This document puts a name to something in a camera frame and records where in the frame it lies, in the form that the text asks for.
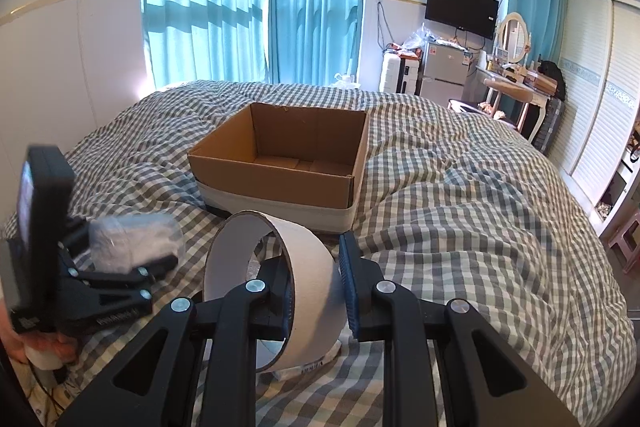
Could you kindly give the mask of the person's left hand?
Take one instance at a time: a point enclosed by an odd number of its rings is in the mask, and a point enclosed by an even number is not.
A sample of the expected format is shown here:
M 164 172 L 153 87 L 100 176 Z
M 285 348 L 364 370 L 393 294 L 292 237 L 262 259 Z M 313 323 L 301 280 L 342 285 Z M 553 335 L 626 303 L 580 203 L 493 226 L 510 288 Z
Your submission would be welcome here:
M 53 352 L 62 362 L 70 363 L 77 359 L 78 341 L 76 338 L 65 336 L 61 333 L 31 332 L 17 334 L 9 318 L 8 309 L 4 299 L 1 299 L 1 342 L 6 352 L 14 360 L 26 363 L 25 348 L 39 352 Z

